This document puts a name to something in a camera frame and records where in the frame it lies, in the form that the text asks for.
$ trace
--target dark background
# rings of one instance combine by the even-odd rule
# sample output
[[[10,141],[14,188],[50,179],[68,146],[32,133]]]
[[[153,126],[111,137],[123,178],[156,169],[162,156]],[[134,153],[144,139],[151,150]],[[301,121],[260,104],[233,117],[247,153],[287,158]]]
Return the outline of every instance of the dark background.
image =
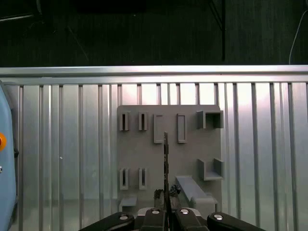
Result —
[[[31,12],[32,1],[0,0],[0,16]],[[288,64],[307,9],[303,0],[226,0],[222,62],[208,0],[42,1],[45,23],[40,17],[0,23],[0,67]],[[292,64],[308,64],[306,38],[308,13]]]

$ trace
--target blue machine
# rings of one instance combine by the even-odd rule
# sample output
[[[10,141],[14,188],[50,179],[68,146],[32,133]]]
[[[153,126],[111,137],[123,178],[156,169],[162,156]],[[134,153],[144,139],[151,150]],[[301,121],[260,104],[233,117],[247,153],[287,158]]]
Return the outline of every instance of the blue machine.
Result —
[[[9,229],[15,200],[12,114],[4,86],[0,82],[0,231]]]

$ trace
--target orange button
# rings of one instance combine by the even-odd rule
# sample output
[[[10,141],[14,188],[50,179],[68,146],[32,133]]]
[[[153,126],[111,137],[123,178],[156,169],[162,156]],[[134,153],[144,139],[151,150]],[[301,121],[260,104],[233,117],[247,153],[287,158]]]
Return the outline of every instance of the orange button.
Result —
[[[6,138],[5,136],[0,132],[0,151],[2,151],[6,146]]]

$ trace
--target gray pegboard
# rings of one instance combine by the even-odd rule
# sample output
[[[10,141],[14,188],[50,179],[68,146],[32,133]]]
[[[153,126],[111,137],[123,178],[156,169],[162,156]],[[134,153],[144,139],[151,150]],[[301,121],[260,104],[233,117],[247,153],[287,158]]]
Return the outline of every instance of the gray pegboard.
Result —
[[[118,107],[117,115],[118,198],[123,211],[134,213],[153,207],[154,191],[164,188],[164,131],[169,140],[169,185],[179,184],[176,176],[191,176],[200,192],[205,192],[201,201],[209,201],[212,194],[219,210],[219,128],[223,120],[217,105],[125,105]],[[193,206],[198,201],[188,198],[188,194],[194,192],[181,192],[182,206]],[[131,197],[137,197],[136,205],[126,206],[125,199]]]

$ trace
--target cable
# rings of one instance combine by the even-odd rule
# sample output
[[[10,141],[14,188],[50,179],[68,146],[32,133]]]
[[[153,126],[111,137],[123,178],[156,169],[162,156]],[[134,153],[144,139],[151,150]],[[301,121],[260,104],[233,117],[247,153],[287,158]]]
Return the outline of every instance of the cable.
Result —
[[[293,41],[293,44],[292,44],[292,47],[291,47],[291,50],[290,50],[290,55],[289,55],[289,65],[291,65],[291,57],[292,57],[292,51],[293,51],[293,47],[294,47],[294,44],[295,44],[295,41],[296,41],[296,38],[297,38],[297,35],[298,35],[298,32],[299,32],[299,29],[300,29],[300,25],[302,24],[302,20],[305,16],[305,14],[308,12],[308,10],[305,10],[302,14],[302,17],[300,18],[300,21],[299,21],[299,24],[298,24],[298,27],[297,27],[297,31],[296,31],[296,34],[295,34],[295,37],[294,37],[294,41]]]

